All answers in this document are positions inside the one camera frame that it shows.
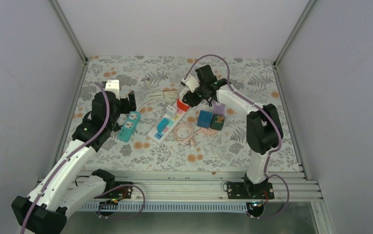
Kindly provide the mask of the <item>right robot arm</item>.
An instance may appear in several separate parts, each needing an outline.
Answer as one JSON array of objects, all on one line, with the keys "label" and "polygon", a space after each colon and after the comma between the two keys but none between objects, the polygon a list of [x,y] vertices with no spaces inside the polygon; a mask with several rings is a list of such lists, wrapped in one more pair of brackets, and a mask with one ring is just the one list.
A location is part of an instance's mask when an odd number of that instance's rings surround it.
[{"label": "right robot arm", "polygon": [[246,118],[246,141],[253,151],[244,175],[243,190],[247,197],[256,198],[267,191],[267,168],[274,150],[282,145],[282,126],[275,105],[260,105],[238,91],[228,78],[218,79],[209,65],[195,70],[196,77],[186,74],[181,79],[184,87],[182,103],[195,107],[206,100],[232,108]]}]

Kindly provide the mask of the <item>white multicolour power strip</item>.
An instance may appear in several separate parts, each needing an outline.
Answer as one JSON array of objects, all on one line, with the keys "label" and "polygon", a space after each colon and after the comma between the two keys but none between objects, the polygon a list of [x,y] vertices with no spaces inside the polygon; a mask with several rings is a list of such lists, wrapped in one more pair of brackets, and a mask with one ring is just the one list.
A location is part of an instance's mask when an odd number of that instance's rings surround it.
[{"label": "white multicolour power strip", "polygon": [[[148,132],[147,137],[149,137],[152,141],[154,141],[157,144],[162,143],[166,137],[170,135],[174,127],[183,119],[183,117],[186,115],[188,112],[183,112],[182,110],[178,109],[177,112],[177,118],[176,119],[171,119],[167,114],[166,114],[166,109],[165,109],[165,114],[158,120],[158,122],[152,127],[152,129]],[[166,117],[169,120],[169,124],[167,127],[164,129],[162,133],[157,132],[157,124],[164,118]]]}]

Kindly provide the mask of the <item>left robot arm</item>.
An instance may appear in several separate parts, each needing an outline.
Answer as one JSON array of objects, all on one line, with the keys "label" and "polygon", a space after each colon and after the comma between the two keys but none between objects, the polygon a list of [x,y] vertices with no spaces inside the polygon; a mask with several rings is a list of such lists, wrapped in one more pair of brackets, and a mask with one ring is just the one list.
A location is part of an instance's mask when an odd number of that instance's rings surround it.
[{"label": "left robot arm", "polygon": [[92,110],[72,135],[66,151],[49,174],[27,196],[17,196],[11,204],[22,230],[36,234],[58,234],[76,211],[92,198],[110,197],[115,192],[115,176],[105,170],[92,172],[82,185],[69,186],[86,162],[120,130],[121,114],[136,110],[134,91],[118,99],[112,91],[101,91],[92,100]]}]

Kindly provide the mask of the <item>purple power strip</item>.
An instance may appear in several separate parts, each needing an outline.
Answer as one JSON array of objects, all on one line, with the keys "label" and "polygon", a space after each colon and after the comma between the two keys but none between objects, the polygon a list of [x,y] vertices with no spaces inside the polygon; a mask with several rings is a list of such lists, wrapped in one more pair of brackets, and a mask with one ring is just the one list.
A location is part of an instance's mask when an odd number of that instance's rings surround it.
[{"label": "purple power strip", "polygon": [[214,114],[224,116],[224,111],[225,111],[224,104],[217,102],[217,101],[213,101],[213,113]]}]

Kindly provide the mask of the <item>white cube plug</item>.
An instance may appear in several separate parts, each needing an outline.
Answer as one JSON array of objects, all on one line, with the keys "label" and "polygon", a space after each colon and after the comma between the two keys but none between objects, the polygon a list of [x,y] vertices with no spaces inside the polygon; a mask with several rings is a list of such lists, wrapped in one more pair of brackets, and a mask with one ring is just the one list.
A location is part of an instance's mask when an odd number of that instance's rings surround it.
[{"label": "white cube plug", "polygon": [[167,106],[166,107],[166,114],[171,118],[171,119],[176,119],[177,118],[177,108],[174,106]]}]

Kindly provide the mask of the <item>cyan cube socket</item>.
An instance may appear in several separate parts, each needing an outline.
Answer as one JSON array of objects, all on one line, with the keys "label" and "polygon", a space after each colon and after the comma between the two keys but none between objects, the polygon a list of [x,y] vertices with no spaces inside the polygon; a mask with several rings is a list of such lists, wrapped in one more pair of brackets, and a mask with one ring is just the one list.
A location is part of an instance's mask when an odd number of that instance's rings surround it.
[{"label": "cyan cube socket", "polygon": [[157,132],[162,133],[164,129],[167,127],[169,124],[169,120],[164,117],[158,124],[157,124]]}]

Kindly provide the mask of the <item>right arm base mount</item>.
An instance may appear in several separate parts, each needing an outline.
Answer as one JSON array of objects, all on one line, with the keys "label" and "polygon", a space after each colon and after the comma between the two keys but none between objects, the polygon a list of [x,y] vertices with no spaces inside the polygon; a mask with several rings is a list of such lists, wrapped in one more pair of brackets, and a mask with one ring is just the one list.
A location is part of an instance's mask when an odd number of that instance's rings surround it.
[{"label": "right arm base mount", "polygon": [[273,184],[269,179],[265,179],[259,184],[252,184],[250,181],[223,183],[222,188],[227,193],[229,200],[252,199],[252,202],[246,202],[246,214],[251,219],[267,220],[274,218],[283,213],[290,203],[290,191],[288,184],[285,182],[286,201],[279,211],[274,214],[264,216],[266,204],[275,198]]}]

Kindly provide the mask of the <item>dark green cube socket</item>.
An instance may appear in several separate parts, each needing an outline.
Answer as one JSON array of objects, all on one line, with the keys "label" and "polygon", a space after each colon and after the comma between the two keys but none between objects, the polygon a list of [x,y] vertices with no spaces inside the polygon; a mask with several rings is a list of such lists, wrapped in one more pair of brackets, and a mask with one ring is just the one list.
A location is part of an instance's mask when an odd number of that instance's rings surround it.
[{"label": "dark green cube socket", "polygon": [[225,116],[213,114],[210,122],[210,129],[221,131],[224,126]]}]

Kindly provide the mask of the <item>teal power strip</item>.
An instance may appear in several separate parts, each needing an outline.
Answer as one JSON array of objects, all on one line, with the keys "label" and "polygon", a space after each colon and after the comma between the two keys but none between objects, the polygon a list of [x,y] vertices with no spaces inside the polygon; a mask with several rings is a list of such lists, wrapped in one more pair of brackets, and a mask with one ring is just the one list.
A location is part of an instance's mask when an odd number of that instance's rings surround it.
[{"label": "teal power strip", "polygon": [[140,119],[141,114],[139,112],[130,112],[126,122],[122,125],[119,131],[118,139],[122,142],[128,143],[130,138],[133,136]]}]

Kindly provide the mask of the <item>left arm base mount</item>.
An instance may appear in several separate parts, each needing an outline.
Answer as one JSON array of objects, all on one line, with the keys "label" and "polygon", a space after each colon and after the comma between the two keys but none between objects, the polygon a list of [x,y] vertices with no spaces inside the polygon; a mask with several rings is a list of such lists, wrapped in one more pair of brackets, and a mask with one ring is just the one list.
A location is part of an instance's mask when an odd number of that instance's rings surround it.
[{"label": "left arm base mount", "polygon": [[124,184],[122,181],[112,181],[109,189],[108,189],[108,183],[103,181],[105,183],[105,191],[103,191],[100,194],[96,194],[94,196],[94,199],[108,199],[108,201],[104,202],[103,204],[98,205],[98,208],[96,210],[96,214],[100,218],[109,219],[109,217],[113,214],[113,212],[106,212],[102,213],[101,210],[108,205],[118,205],[121,200],[129,199],[131,198],[131,194],[135,189],[137,189],[141,195],[142,195],[142,204],[139,208],[139,210],[130,216],[122,216],[122,217],[111,217],[110,219],[117,219],[117,220],[124,220],[124,219],[130,219],[134,218],[138,215],[140,215],[144,209],[146,208],[146,195],[144,191],[137,185],[134,185],[132,182]]}]

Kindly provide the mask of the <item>pink round socket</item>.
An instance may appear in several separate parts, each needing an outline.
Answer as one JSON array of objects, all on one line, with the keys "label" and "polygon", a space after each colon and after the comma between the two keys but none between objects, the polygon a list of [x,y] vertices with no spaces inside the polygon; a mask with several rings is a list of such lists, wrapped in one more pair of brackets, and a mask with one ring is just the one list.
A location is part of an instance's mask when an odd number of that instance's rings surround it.
[{"label": "pink round socket", "polygon": [[216,135],[219,131],[218,130],[214,130],[214,129],[206,129],[206,128],[201,128],[201,132],[205,135],[205,136],[214,136]]}]

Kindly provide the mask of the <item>blue cube socket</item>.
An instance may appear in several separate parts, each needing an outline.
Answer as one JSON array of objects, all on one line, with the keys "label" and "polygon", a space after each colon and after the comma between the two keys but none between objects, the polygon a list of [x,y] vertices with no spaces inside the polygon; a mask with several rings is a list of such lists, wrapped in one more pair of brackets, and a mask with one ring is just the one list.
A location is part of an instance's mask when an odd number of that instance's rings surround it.
[{"label": "blue cube socket", "polygon": [[204,129],[210,128],[212,115],[211,112],[201,110],[198,115],[197,126]]}]

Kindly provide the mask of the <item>white tiger cube socket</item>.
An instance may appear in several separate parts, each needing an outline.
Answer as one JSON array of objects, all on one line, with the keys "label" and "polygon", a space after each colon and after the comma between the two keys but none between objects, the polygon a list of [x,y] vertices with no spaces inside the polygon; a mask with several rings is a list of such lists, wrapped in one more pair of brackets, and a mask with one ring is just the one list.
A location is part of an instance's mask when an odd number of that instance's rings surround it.
[{"label": "white tiger cube socket", "polygon": [[180,91],[179,96],[178,96],[178,99],[179,99],[180,101],[183,101],[184,96],[185,96],[188,92],[190,92],[190,89],[189,89],[188,87],[184,87],[184,88]]}]

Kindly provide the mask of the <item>red cube socket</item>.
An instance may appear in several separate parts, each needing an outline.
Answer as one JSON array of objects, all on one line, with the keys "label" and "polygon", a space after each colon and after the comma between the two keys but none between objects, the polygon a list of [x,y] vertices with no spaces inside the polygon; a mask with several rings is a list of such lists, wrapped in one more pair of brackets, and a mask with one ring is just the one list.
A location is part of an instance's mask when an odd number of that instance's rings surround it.
[{"label": "red cube socket", "polygon": [[183,103],[179,98],[177,99],[177,108],[182,110],[183,112],[187,112],[190,109],[190,106]]}]

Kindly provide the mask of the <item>aluminium rail frame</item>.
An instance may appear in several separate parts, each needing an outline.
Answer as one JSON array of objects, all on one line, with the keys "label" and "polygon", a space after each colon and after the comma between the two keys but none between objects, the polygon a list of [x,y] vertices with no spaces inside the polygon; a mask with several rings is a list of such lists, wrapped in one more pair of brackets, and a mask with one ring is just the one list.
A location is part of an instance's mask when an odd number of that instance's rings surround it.
[{"label": "aluminium rail frame", "polygon": [[[246,213],[246,202],[252,199],[229,200],[222,185],[226,181],[243,182],[243,173],[144,173],[116,172],[116,181],[124,184],[132,182],[139,186],[146,195],[146,212],[225,212]],[[275,198],[267,204],[286,201],[286,182],[290,191],[291,202],[309,202],[311,204],[317,230],[321,234],[333,233],[333,228],[324,204],[319,183],[307,180],[304,174],[280,173],[270,178]],[[92,198],[79,210],[96,212],[98,205],[108,199]],[[142,204],[141,193],[134,188],[131,198],[124,199],[118,205],[105,206],[101,212],[135,213]]]}]

